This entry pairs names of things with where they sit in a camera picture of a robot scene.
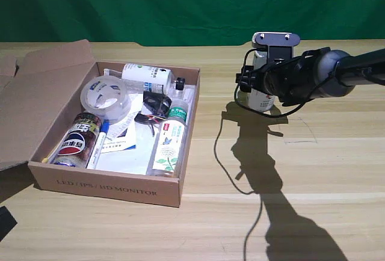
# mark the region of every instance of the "white paper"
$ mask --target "white paper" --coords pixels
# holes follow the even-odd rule
[[[134,122],[134,118],[137,116],[138,112],[142,109],[143,104],[143,94],[130,94],[131,99],[131,108],[128,112],[128,115],[116,124],[112,124],[107,133],[107,141],[113,141],[115,138],[120,136],[131,123]]]
[[[136,148],[101,154],[97,163],[97,170],[146,174],[158,130],[155,128],[155,136],[152,137],[151,128],[147,125],[134,124],[137,132]]]
[[[132,121],[128,128],[117,138],[112,140],[106,139],[104,141],[102,154],[135,149],[137,143],[136,136],[135,122]]]

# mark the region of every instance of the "open cardboard box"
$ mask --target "open cardboard box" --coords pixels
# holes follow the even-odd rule
[[[16,58],[7,55],[0,60],[0,93],[16,74]]]
[[[83,86],[103,70],[121,71],[125,63],[95,61],[86,40],[27,54],[14,78],[7,59],[0,91],[0,170],[28,162],[43,190],[139,203],[180,206],[189,145],[199,98],[200,70],[169,67],[186,84],[196,85],[177,178],[115,173],[41,163],[60,142],[77,114]]]

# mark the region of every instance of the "marker pen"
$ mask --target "marker pen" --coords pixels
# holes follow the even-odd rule
[[[90,160],[88,162],[87,169],[95,169],[96,168],[97,161],[99,160],[99,156],[100,156],[104,141],[105,141],[106,136],[107,136],[108,128],[109,128],[109,122],[108,121],[103,122],[103,125],[100,129],[100,132],[99,132],[99,136],[97,137],[94,149],[93,149],[92,154],[90,156]]]

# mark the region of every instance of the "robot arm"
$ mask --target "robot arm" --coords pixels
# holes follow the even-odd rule
[[[321,48],[293,57],[293,47],[299,42],[296,34],[255,33],[254,48],[248,53],[256,51],[255,58],[264,56],[264,63],[244,65],[236,75],[237,88],[277,96],[284,106],[303,106],[320,97],[346,96],[356,85],[385,85],[385,49],[352,57]]]

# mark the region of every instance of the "tape roll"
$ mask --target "tape roll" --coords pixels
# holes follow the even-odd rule
[[[99,76],[88,82],[80,95],[87,112],[110,124],[127,116],[131,107],[125,83],[115,76]]]

